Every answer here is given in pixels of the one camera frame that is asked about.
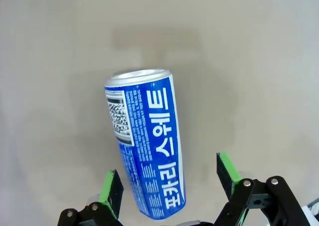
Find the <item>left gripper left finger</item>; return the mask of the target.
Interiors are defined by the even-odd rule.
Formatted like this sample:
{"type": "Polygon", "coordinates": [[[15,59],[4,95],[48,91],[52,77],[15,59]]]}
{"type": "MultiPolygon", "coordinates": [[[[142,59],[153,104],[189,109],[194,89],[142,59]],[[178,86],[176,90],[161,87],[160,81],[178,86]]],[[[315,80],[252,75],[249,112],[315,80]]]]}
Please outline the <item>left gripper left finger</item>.
{"type": "Polygon", "coordinates": [[[119,214],[124,187],[117,170],[106,174],[99,199],[81,211],[64,209],[58,226],[120,226],[119,214]]]}

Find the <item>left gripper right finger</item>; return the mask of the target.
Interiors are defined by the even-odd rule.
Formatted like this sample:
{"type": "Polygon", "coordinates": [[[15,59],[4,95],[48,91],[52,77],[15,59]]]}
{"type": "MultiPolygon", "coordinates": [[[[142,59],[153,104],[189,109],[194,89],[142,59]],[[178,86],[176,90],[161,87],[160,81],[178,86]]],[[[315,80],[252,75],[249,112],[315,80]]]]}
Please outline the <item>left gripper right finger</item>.
{"type": "Polygon", "coordinates": [[[260,209],[271,226],[307,226],[308,219],[281,176],[265,182],[243,178],[226,152],[216,154],[216,172],[228,202],[215,226],[242,226],[249,210],[260,209]]]}

